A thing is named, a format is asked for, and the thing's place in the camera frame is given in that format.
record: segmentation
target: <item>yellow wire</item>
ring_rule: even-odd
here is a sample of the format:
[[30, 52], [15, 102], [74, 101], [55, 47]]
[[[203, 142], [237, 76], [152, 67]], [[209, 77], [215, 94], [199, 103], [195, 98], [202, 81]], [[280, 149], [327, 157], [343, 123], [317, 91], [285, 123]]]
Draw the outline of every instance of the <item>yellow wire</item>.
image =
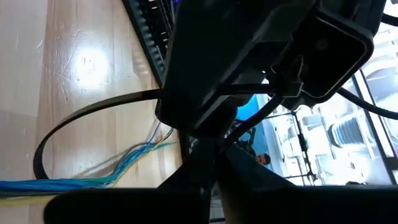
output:
[[[146, 157], [150, 152], [152, 152], [154, 149], [158, 148], [160, 144], [162, 144], [166, 140], [166, 137], [164, 136], [152, 149], [150, 149], [149, 152], [141, 155], [138, 157], [138, 160]], [[129, 170], [133, 164], [130, 164], [129, 167], [124, 170], [124, 172], [120, 175], [120, 177], [117, 179], [117, 181], [113, 184], [117, 184], [117, 182], [122, 178], [122, 176]], [[0, 207], [13, 207], [13, 206], [22, 206], [22, 205], [33, 205], [33, 204], [45, 204], [51, 201], [56, 197], [56, 195], [46, 195], [46, 196], [30, 196], [30, 197], [14, 197], [14, 198], [4, 198], [0, 199]]]

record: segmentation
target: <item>wooden floor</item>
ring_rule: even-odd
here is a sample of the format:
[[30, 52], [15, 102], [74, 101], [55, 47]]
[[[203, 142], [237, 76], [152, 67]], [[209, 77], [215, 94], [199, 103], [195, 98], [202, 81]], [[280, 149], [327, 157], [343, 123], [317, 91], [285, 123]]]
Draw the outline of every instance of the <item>wooden floor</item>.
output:
[[[121, 0], [0, 0], [0, 34], [1, 180], [32, 179], [38, 141], [73, 111], [157, 88]], [[154, 107], [119, 106], [63, 128], [45, 148], [49, 176], [111, 170], [110, 158], [148, 140]], [[156, 187], [180, 165], [175, 144], [143, 158], [117, 186]], [[0, 223], [42, 223], [43, 206], [2, 207]]]

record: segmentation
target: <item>blue cable bundle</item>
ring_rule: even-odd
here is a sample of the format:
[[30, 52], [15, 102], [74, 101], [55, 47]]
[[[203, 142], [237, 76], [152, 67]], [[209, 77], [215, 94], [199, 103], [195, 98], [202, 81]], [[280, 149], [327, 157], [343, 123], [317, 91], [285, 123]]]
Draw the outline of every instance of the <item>blue cable bundle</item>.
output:
[[45, 179], [45, 180], [20, 180], [20, 181], [0, 181], [0, 198], [35, 196], [47, 194], [60, 194], [69, 190], [79, 189], [103, 189], [112, 186], [143, 155], [151, 150], [160, 149], [173, 143], [162, 143], [172, 133], [171, 129], [159, 143], [151, 143], [160, 126], [157, 125], [153, 135], [148, 142], [138, 144], [139, 149], [130, 148], [122, 156], [112, 173], [105, 177], [85, 178], [85, 179]]

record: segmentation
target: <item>black metal rack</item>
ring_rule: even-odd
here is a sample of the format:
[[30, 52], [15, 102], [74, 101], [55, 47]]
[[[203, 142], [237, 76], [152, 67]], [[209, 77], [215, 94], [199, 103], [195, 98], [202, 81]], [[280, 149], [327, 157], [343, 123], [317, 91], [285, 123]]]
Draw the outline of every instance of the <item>black metal rack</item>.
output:
[[[155, 80], [162, 88], [167, 44], [172, 35], [178, 0], [122, 0], [131, 24], [148, 59]], [[189, 136], [178, 132], [181, 157], [189, 155]]]

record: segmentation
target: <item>wood laminate floor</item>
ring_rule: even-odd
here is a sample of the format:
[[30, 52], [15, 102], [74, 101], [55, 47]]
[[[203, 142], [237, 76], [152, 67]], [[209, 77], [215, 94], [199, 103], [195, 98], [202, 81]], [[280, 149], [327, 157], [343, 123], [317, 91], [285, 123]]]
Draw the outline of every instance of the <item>wood laminate floor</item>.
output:
[[[35, 147], [73, 111], [158, 88], [121, 0], [0, 0], [0, 179], [32, 179]], [[101, 176], [148, 139], [155, 101], [66, 126], [47, 144], [52, 178]], [[169, 127], [162, 127], [158, 138]], [[177, 142], [174, 132], [169, 142]], [[117, 187], [156, 187], [181, 165], [178, 144], [150, 153]], [[42, 223], [44, 205], [1, 207], [0, 223]]]

